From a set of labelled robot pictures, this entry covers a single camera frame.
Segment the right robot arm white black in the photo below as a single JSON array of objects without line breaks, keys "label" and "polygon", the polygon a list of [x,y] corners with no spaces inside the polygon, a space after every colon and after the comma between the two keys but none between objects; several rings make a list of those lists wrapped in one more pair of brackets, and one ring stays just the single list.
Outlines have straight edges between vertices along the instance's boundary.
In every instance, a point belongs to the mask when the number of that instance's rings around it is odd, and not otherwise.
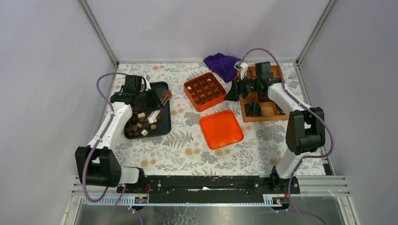
[{"label": "right robot arm white black", "polygon": [[288,186],[287,178],[295,173],[302,159],[325,144],[324,111],[299,101],[288,90],[282,76],[274,77],[270,62],[256,63],[256,74],[251,78],[246,76],[249,71],[246,63],[238,61],[234,69],[239,75],[232,80],[231,89],[224,98],[226,101],[237,102],[250,93],[261,93],[288,117],[285,135],[288,149],[273,169],[275,177],[269,180],[270,189],[281,193]]}]

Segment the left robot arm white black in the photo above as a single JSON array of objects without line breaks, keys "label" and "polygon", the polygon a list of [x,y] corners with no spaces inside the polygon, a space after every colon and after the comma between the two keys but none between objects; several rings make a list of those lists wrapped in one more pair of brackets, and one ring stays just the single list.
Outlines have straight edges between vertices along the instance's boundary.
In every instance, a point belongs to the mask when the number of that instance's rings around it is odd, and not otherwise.
[{"label": "left robot arm white black", "polygon": [[119,92],[107,97],[98,93],[108,105],[106,117],[96,135],[86,146],[75,152],[80,182],[83,186],[116,187],[127,184],[135,193],[145,188],[141,169],[121,166],[113,148],[120,132],[140,104],[148,105],[149,112],[162,108],[160,98],[149,81],[140,75],[125,74],[125,83]]}]

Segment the orange chocolate box with tray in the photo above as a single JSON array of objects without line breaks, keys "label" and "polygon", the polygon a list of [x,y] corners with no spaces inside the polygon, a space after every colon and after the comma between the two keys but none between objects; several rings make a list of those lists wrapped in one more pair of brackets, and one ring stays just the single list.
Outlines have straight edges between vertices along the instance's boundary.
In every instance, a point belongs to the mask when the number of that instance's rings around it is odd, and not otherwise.
[{"label": "orange chocolate box with tray", "polygon": [[227,94],[224,87],[211,72],[186,81],[184,92],[199,113],[223,102]]}]

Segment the white handled metal tongs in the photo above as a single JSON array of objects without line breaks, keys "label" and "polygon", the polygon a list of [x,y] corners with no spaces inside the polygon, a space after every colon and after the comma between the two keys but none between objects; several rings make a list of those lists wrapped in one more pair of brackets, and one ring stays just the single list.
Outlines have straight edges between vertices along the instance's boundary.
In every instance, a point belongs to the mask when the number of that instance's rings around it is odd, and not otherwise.
[{"label": "white handled metal tongs", "polygon": [[157,119],[157,116],[159,115],[159,113],[161,112],[161,110],[164,108],[164,106],[166,105],[166,103],[172,98],[172,92],[171,90],[165,90],[162,93],[162,96],[160,98],[160,106],[158,106],[158,108],[153,111],[148,117],[147,120],[149,122],[149,124],[153,124]]}]

